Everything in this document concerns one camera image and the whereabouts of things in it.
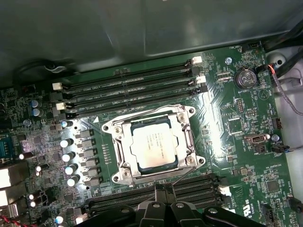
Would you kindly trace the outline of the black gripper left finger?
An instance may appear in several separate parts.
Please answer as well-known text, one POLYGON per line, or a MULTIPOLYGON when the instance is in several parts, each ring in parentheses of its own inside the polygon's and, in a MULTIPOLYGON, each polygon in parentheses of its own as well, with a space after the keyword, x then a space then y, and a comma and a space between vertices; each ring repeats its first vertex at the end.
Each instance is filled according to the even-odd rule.
POLYGON ((163 227, 166 212, 164 185, 155 186, 155 200, 111 208, 78 224, 79 227, 163 227))

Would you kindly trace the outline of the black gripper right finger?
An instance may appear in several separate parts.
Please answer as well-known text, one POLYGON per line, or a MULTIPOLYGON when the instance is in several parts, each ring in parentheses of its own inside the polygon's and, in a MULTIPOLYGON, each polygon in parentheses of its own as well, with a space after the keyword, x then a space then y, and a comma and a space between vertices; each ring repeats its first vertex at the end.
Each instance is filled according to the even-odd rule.
POLYGON ((198 212, 195 205, 177 201, 172 185, 165 186, 167 204, 180 227, 259 227, 260 223, 217 206, 198 212))

